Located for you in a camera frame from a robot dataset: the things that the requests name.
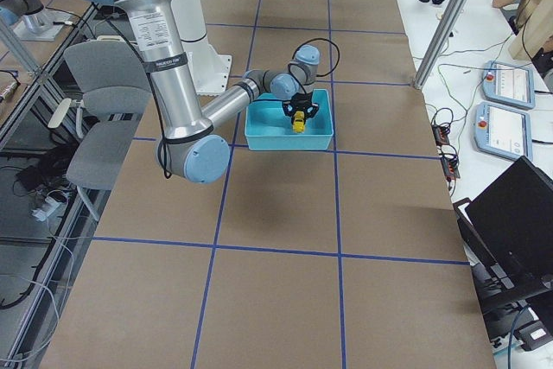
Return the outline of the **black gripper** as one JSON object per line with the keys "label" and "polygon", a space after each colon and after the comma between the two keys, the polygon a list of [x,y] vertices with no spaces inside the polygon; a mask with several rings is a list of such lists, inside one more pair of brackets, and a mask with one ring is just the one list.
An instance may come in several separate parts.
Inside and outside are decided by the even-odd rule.
{"label": "black gripper", "polygon": [[282,102],[284,114],[292,118],[298,111],[302,111],[305,118],[314,118],[319,111],[319,105],[314,103],[312,98],[312,94],[295,94],[290,100]]}

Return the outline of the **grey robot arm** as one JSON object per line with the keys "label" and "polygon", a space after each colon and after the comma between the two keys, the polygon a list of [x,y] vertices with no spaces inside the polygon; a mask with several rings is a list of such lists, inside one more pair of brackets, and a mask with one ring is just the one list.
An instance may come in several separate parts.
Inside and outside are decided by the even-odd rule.
{"label": "grey robot arm", "polygon": [[319,50],[301,45],[285,69],[250,70],[206,106],[201,106],[177,28],[172,0],[88,0],[113,4],[128,16],[153,90],[162,137],[157,161],[165,175],[211,183],[226,171],[230,149],[214,129],[238,114],[261,94],[270,92],[283,103],[284,114],[299,128],[313,117],[314,82]]}

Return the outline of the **another grey robot arm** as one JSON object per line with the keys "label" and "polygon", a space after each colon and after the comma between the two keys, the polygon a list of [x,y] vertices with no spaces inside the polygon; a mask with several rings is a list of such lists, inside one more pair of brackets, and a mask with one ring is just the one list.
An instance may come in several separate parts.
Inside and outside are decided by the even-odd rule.
{"label": "another grey robot arm", "polygon": [[23,41],[54,41],[61,27],[41,0],[1,0],[1,20]]}

